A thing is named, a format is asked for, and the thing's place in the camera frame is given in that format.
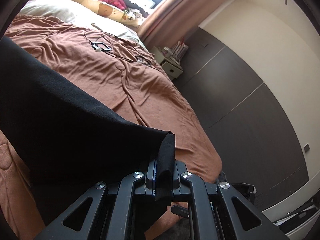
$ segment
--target silver bolt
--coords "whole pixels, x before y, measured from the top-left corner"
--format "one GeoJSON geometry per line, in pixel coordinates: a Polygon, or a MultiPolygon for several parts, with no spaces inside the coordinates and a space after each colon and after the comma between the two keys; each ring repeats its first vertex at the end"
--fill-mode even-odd
{"type": "Polygon", "coordinates": [[[137,179],[142,178],[143,177],[143,173],[141,171],[136,171],[133,173],[133,176],[137,179]]]}
{"type": "Polygon", "coordinates": [[[182,173],[182,177],[184,177],[185,179],[190,179],[192,177],[192,173],[191,172],[184,172],[184,173],[182,173]]]}
{"type": "Polygon", "coordinates": [[[228,188],[230,188],[230,184],[227,182],[222,182],[222,183],[220,183],[220,187],[223,189],[228,189],[228,188]]]}
{"type": "Polygon", "coordinates": [[[106,186],[106,184],[104,182],[102,182],[102,181],[97,182],[96,185],[95,185],[96,189],[102,189],[105,186],[106,186]]]}

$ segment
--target white bed sheet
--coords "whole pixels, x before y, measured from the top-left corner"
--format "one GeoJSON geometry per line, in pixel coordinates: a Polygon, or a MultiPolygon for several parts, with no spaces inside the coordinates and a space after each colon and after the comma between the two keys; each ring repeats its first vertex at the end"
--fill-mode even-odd
{"type": "Polygon", "coordinates": [[[135,31],[114,20],[101,17],[71,0],[30,0],[19,14],[55,16],[65,23],[111,33],[119,38],[135,41],[144,49],[135,31]]]}

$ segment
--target blanket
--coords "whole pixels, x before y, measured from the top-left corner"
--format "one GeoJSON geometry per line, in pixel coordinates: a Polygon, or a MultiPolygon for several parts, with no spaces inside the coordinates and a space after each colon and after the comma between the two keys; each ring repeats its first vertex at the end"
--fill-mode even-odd
{"type": "MultiPolygon", "coordinates": [[[[176,135],[177,160],[185,162],[190,172],[205,181],[214,182],[218,177],[221,160],[194,111],[152,54],[139,44],[66,24],[56,17],[18,15],[5,35],[124,119],[170,130],[176,135]],[[96,52],[84,32],[90,40],[104,42],[118,56],[96,52]],[[119,57],[134,61],[137,52],[151,65],[119,57]]],[[[28,168],[3,133],[0,133],[0,206],[20,239],[32,240],[44,228],[29,190],[28,168]]],[[[145,232],[147,240],[154,239],[179,219],[168,207],[145,232]]]]}

